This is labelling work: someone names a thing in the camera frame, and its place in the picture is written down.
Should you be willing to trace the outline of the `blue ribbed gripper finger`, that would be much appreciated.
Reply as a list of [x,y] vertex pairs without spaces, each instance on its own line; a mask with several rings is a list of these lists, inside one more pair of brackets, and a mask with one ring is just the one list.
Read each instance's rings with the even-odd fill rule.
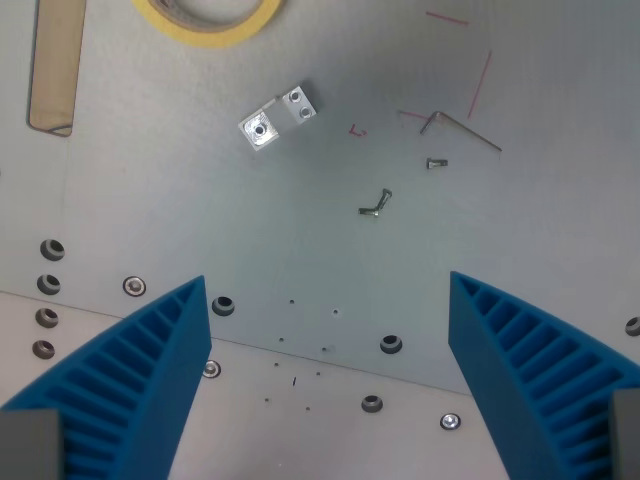
[[448,344],[512,479],[610,479],[609,406],[639,367],[557,317],[459,272]]
[[68,479],[168,477],[211,351],[205,280],[137,310],[10,398],[53,409]]

